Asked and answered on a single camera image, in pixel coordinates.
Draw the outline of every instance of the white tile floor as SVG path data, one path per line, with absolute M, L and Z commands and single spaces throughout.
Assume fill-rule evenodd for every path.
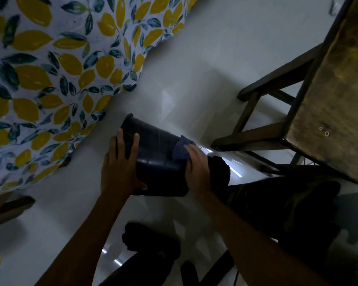
M 134 92 L 115 96 L 107 116 L 78 147 L 71 164 L 27 193 L 36 204 L 18 219 L 0 226 L 4 258 L 1 286 L 33 285 L 74 234 L 99 195 L 100 168 L 110 137 L 126 114 L 197 144 L 231 133 L 243 107 L 238 91 L 321 43 L 334 18 L 331 0 L 200 0 L 174 38 L 150 52 Z M 299 85 L 285 91 L 295 95 Z M 289 106 L 263 97 L 246 129 L 281 120 Z M 261 153 L 289 162 L 292 153 Z M 241 175 L 231 183 L 266 176 L 235 154 L 223 155 Z M 132 197 L 116 221 L 97 267 L 100 283 L 133 253 L 122 244 L 128 221 L 142 221 L 181 239 L 182 255 L 165 285 L 181 285 L 179 266 L 190 260 L 202 278 L 225 251 L 207 214 L 192 199 Z M 222 285 L 232 285 L 235 270 Z

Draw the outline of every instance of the wooden stool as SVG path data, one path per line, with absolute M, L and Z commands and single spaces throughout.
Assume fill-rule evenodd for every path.
M 296 98 L 280 89 L 304 80 Z M 290 104 L 286 121 L 242 132 L 261 96 Z M 217 151 L 241 151 L 280 175 L 340 175 L 358 182 L 358 0 L 346 0 L 323 44 L 240 91 L 248 101 L 231 135 L 213 141 Z M 254 150 L 292 149 L 290 165 Z M 303 157 L 320 166 L 300 165 Z

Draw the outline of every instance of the right hand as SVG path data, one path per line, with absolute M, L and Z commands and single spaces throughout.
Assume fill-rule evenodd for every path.
M 184 147 L 190 154 L 185 175 L 188 188 L 195 194 L 210 191 L 210 169 L 207 156 L 194 144 L 184 145 Z

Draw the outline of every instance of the forearm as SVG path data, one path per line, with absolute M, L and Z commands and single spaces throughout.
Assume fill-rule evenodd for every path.
M 36 285 L 91 285 L 101 250 L 126 200 L 102 194 Z
M 316 272 L 242 220 L 211 192 L 198 195 L 249 286 L 329 285 Z

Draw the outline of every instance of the left hand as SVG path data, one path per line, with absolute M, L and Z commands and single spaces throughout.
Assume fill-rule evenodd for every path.
M 101 171 L 101 192 L 115 197 L 128 198 L 135 189 L 147 189 L 147 185 L 137 178 L 139 134 L 134 135 L 129 159 L 125 156 L 123 131 L 118 129 L 117 136 L 110 139 L 109 152 L 105 155 Z

